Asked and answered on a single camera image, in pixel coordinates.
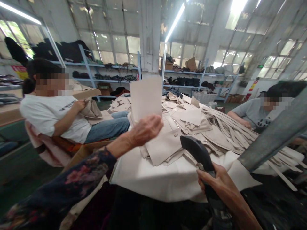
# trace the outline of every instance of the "black handle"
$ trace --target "black handle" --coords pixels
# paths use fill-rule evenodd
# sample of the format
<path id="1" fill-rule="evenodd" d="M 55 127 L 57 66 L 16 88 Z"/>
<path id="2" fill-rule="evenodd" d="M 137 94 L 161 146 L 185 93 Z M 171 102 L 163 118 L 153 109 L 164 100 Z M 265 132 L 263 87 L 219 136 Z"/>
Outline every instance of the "black handle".
<path id="1" fill-rule="evenodd" d="M 180 141 L 182 148 L 188 150 L 195 160 L 202 164 L 204 171 L 215 178 L 216 172 L 210 155 L 201 141 L 190 136 L 180 136 Z M 214 230 L 233 229 L 231 215 L 226 205 L 210 185 L 204 181 L 203 183 L 205 184 L 205 193 L 212 212 Z"/>

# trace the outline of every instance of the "white basket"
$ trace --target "white basket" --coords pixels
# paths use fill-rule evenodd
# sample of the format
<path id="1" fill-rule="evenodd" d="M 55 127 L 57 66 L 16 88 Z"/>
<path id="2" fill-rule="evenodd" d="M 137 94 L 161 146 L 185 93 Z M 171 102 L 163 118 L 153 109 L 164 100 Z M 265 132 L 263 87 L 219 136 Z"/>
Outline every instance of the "white basket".
<path id="1" fill-rule="evenodd" d="M 192 92 L 192 96 L 194 96 L 200 103 L 208 104 L 211 101 L 214 101 L 217 97 L 217 94 L 207 94 L 201 92 Z"/>

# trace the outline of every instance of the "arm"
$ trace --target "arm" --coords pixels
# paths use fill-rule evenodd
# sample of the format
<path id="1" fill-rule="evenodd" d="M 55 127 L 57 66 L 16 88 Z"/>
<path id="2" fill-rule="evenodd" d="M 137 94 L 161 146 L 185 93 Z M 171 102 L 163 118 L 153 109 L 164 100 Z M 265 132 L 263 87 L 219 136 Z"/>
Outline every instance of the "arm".
<path id="1" fill-rule="evenodd" d="M 45 227 L 55 229 L 73 205 L 87 197 L 112 168 L 116 160 L 137 146 L 155 138 L 163 127 L 162 118 L 150 115 L 140 120 L 134 128 L 120 135 L 106 147 L 102 147 L 87 159 L 43 185 L 30 197 L 14 205 L 0 219 L 0 229 Z"/>
<path id="2" fill-rule="evenodd" d="M 239 122 L 240 124 L 244 125 L 246 128 L 251 129 L 252 125 L 248 121 L 244 120 L 242 117 L 246 116 L 246 113 L 248 109 L 252 106 L 252 103 L 252 101 L 247 101 L 234 108 L 233 110 L 229 111 L 227 115 L 233 118 L 235 121 Z"/>
<path id="3" fill-rule="evenodd" d="M 213 166 L 216 171 L 216 178 L 213 178 L 210 174 L 204 171 L 197 170 L 198 183 L 203 193 L 205 192 L 205 185 L 202 180 L 208 183 L 216 191 L 221 200 L 229 208 L 239 229 L 262 230 L 256 217 L 228 175 L 226 169 L 215 163 L 213 163 Z"/>
<path id="4" fill-rule="evenodd" d="M 52 136 L 61 136 L 73 124 L 78 113 L 85 108 L 84 100 L 76 101 L 66 115 L 54 124 L 54 133 Z"/>

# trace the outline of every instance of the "yellow sign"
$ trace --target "yellow sign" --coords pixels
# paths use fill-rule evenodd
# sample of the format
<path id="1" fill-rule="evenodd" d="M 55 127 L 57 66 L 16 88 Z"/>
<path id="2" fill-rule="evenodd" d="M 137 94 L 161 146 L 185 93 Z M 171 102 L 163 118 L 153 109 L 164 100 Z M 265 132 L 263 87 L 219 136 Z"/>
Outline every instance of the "yellow sign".
<path id="1" fill-rule="evenodd" d="M 18 77 L 22 80 L 29 78 L 27 69 L 23 66 L 12 65 L 12 69 L 17 73 Z"/>

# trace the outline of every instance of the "fluorescent light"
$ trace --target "fluorescent light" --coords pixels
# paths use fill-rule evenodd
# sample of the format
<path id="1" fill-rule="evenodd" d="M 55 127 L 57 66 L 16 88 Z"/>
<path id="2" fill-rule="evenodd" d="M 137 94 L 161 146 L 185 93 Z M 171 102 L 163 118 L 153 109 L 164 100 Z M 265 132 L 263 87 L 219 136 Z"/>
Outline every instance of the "fluorescent light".
<path id="1" fill-rule="evenodd" d="M 235 15 L 240 15 L 247 0 L 233 0 L 230 11 Z"/>
<path id="2" fill-rule="evenodd" d="M 258 0 L 256 8 L 259 6 L 260 2 L 261 2 L 261 0 Z"/>
<path id="3" fill-rule="evenodd" d="M 165 42 L 167 42 L 169 40 L 170 36 L 172 35 L 172 33 L 173 33 L 174 29 L 175 29 L 175 26 L 177 25 L 177 23 L 178 23 L 181 15 L 182 15 L 184 9 L 185 9 L 185 4 L 183 3 L 181 8 L 180 8 L 180 10 L 179 10 L 179 12 L 178 12 L 178 14 L 177 14 L 177 16 L 176 16 L 176 18 L 175 18 L 175 21 L 174 21 L 172 27 L 169 30 L 168 35 L 166 36 Z"/>
<path id="4" fill-rule="evenodd" d="M 35 23 L 37 23 L 37 24 L 39 24 L 39 25 L 42 24 L 39 20 L 37 20 L 37 19 L 35 19 L 35 18 L 33 18 L 33 17 L 31 17 L 31 16 L 29 16 L 29 15 L 27 15 L 27 14 L 25 14 L 25 13 L 23 13 L 23 12 L 17 10 L 17 9 L 15 9 L 15 8 L 13 8 L 13 7 L 7 5 L 7 4 L 4 4 L 3 2 L 0 2 L 0 6 L 3 7 L 3 8 L 5 8 L 5 9 L 7 9 L 7 10 L 9 10 L 9 11 L 12 11 L 12 12 L 14 12 L 15 14 L 18 14 L 18 15 L 20 15 L 20 16 L 26 18 L 26 19 L 29 19 L 29 20 L 31 20 L 32 22 L 35 22 Z"/>

